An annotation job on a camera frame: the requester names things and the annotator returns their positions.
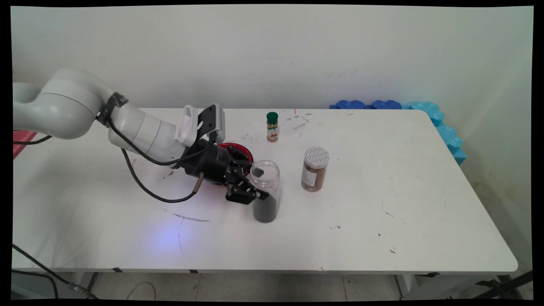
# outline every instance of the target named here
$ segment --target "clear plastic jar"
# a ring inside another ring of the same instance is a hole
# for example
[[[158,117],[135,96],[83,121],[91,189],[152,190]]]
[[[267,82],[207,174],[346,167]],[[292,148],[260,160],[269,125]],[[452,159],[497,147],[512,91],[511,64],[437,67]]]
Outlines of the clear plastic jar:
[[[272,161],[258,161],[250,170],[251,183],[257,189],[268,192],[270,195],[264,199],[253,200],[253,216],[259,222],[272,222],[280,206],[280,169]]]
[[[325,172],[329,164],[329,153],[318,146],[304,152],[301,185],[308,191],[318,191],[323,188]]]

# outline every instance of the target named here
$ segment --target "floor tile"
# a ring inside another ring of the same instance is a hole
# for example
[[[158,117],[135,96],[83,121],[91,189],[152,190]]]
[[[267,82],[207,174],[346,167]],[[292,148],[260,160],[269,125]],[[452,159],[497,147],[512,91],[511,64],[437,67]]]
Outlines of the floor tile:
[[[99,273],[92,292],[100,299],[126,299],[136,285],[149,282],[157,301],[194,301],[199,277],[195,273]]]
[[[397,301],[400,293],[393,275],[344,274],[348,302]]]
[[[345,301],[340,274],[202,274],[197,301]]]

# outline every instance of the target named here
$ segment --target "white perforated lid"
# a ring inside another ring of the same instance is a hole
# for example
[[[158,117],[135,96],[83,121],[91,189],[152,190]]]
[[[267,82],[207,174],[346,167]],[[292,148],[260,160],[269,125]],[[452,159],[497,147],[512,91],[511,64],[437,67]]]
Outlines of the white perforated lid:
[[[313,146],[304,153],[304,163],[312,169],[323,169],[329,163],[329,153],[323,148]]]

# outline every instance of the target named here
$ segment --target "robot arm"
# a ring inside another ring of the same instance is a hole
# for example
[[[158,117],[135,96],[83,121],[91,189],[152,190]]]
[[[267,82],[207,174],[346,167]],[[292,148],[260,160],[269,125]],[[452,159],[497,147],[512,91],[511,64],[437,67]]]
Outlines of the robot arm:
[[[214,144],[225,139],[225,115],[217,104],[200,114],[185,106],[176,126],[132,106],[98,77],[68,68],[59,69],[41,90],[14,83],[13,97],[14,130],[74,139],[87,133],[96,119],[109,128],[112,144],[154,163],[182,167],[188,175],[225,185],[229,201],[249,204],[268,196],[245,177],[252,165],[248,155],[233,146]],[[201,139],[204,134],[209,140]]]

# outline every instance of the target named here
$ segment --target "jar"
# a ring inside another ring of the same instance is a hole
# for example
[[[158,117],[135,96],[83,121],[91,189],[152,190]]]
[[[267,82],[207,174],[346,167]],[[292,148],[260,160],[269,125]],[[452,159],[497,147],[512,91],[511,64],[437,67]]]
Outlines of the jar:
[[[253,186],[270,194],[264,200],[253,200],[253,216],[259,222],[272,222],[280,204],[280,169],[272,161],[258,161],[251,167],[250,174]]]
[[[308,191],[318,191],[323,188],[328,164],[329,153],[325,149],[314,146],[306,150],[302,168],[302,187]]]
[[[278,115],[276,112],[267,114],[267,140],[270,142],[277,142],[277,135],[279,133],[277,117]]]

